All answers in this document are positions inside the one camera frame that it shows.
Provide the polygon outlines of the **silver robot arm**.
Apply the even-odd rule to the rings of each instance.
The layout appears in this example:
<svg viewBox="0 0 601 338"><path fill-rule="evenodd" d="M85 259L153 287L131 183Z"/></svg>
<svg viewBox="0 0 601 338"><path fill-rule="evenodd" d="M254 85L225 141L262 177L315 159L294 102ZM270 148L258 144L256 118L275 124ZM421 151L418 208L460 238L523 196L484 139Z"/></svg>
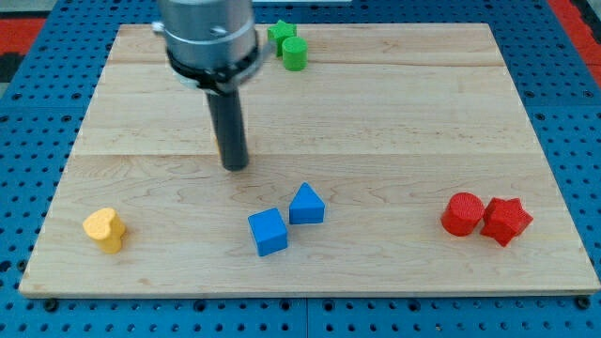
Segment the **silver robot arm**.
<svg viewBox="0 0 601 338"><path fill-rule="evenodd" d="M276 52L260 41L251 0L159 0L161 35L174 71L215 95L232 93Z"/></svg>

